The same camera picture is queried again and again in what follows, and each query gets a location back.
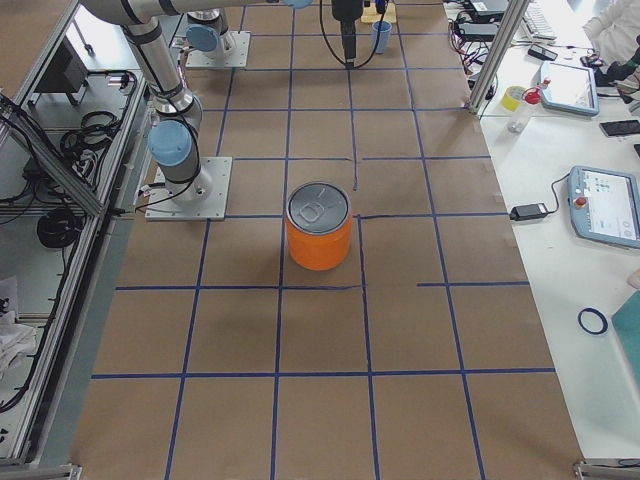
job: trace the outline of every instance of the electronic device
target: electronic device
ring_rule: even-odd
[[[547,43],[555,42],[558,36],[542,13],[542,9],[535,2],[529,3],[522,17],[525,34],[535,41]]]
[[[453,31],[466,42],[490,42],[498,33],[498,25],[495,23],[455,22]]]
[[[624,137],[640,133],[640,122],[638,120],[602,122],[600,128],[607,137]]]
[[[585,67],[599,68],[604,65],[604,60],[602,60],[597,53],[592,53],[591,55],[583,55],[580,57],[580,63]]]
[[[502,20],[509,5],[507,0],[469,0],[469,14],[475,23],[493,23]]]
[[[542,90],[542,104],[552,110],[592,117],[600,111],[593,70],[587,67],[542,62],[540,82],[551,80]]]
[[[553,50],[549,50],[548,48],[536,45],[535,43],[529,47],[527,54],[531,55],[533,58],[537,58],[540,60],[553,61],[558,58],[558,54]]]
[[[567,186],[571,223],[578,236],[640,248],[640,194],[633,175],[575,166]]]

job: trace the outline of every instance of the tape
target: tape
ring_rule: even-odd
[[[520,100],[522,100],[522,95],[524,95],[525,90],[526,88],[524,87],[507,88],[500,103],[502,103],[502,106],[507,110],[515,112],[518,105],[520,105]]]

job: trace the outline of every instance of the pull tab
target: pull tab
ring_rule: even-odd
[[[298,212],[306,222],[315,223],[324,215],[324,207],[318,202],[306,203]]]

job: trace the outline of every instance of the tablet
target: tablet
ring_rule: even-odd
[[[640,195],[633,175],[576,166],[567,182],[571,223],[578,236],[640,248]]]
[[[600,111],[593,70],[586,67],[542,62],[540,82],[551,80],[542,91],[542,104],[552,110],[592,117]]]

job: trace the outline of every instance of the power adapter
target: power adapter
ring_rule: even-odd
[[[514,222],[524,220],[536,220],[549,215],[549,210],[544,203],[531,203],[529,205],[517,205],[509,212],[509,218]]]

